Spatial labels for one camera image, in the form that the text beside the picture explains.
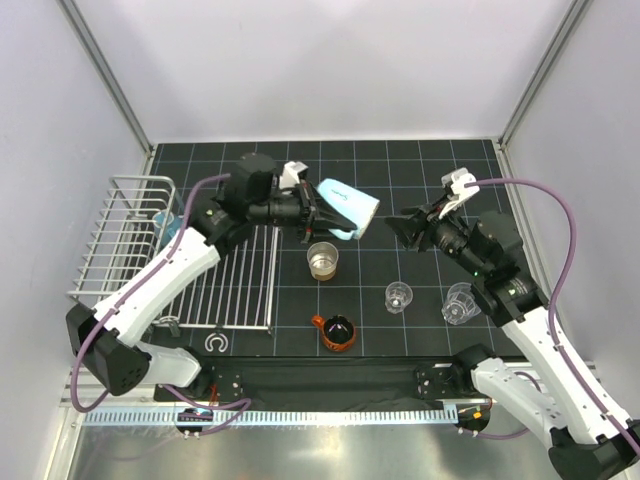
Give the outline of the light blue tall mug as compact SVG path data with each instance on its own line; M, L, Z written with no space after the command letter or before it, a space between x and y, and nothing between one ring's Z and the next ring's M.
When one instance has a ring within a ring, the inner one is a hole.
M320 196L338 213L355 224L349 230L330 229L339 240L360 240L373 220L380 201L360 190L335 179L324 179L317 187Z

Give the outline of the orange black ceramic cup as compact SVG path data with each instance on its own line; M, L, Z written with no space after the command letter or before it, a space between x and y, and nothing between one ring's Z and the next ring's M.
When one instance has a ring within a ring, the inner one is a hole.
M324 346L332 352L344 352L355 343L356 328L343 315L334 315L330 318L314 315L311 323L319 330Z

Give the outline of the blue ceramic mug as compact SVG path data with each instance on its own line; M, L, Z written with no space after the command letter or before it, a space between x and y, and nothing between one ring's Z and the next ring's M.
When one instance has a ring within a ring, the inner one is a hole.
M160 249L169 244L179 232L181 225L182 217L176 216L171 211L162 210L153 215L152 226Z

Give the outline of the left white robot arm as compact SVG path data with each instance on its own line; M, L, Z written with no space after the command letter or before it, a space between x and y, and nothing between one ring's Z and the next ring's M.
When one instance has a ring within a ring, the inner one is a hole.
M142 337L166 306L191 282L244 243L257 225L292 228L302 243L363 229L359 192L334 179L310 182L300 162L279 172L272 158L244 155L227 174L196 183L181 227L169 243L124 286L93 307L76 304L66 315L75 362L71 396L78 396L82 368L112 396L142 384L201 400L212 371L188 347L161 347Z

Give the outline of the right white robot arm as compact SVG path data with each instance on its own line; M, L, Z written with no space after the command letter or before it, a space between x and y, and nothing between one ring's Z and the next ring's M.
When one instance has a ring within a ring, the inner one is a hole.
M481 214L468 225L443 201L405 209L385 224L408 250L440 250L472 277L480 310L517 346L545 393L510 372L482 345L454 357L452 388L488 395L534 434L563 479L610 479L639 461L639 423L604 390L565 334L549 326L549 301L519 264L523 240L513 217Z

